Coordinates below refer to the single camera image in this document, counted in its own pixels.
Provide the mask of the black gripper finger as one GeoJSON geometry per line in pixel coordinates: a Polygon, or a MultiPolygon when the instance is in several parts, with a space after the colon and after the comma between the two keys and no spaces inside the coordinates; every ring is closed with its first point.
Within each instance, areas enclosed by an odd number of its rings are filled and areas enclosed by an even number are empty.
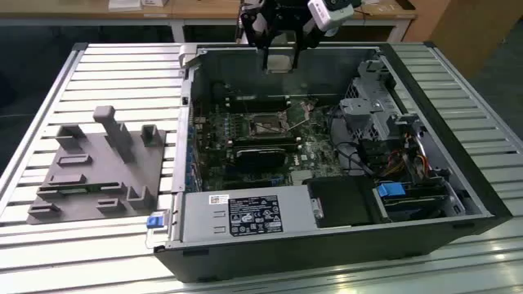
{"type": "Polygon", "coordinates": [[[268,57],[269,57],[269,47],[273,39],[273,30],[268,29],[256,38],[256,48],[263,52],[263,70],[267,70],[268,57]]]}
{"type": "Polygon", "coordinates": [[[293,43],[293,55],[292,55],[292,69],[296,69],[299,65],[299,55],[300,52],[303,51],[303,45],[304,45],[303,28],[295,29],[293,36],[295,36],[295,43],[293,43]]]}

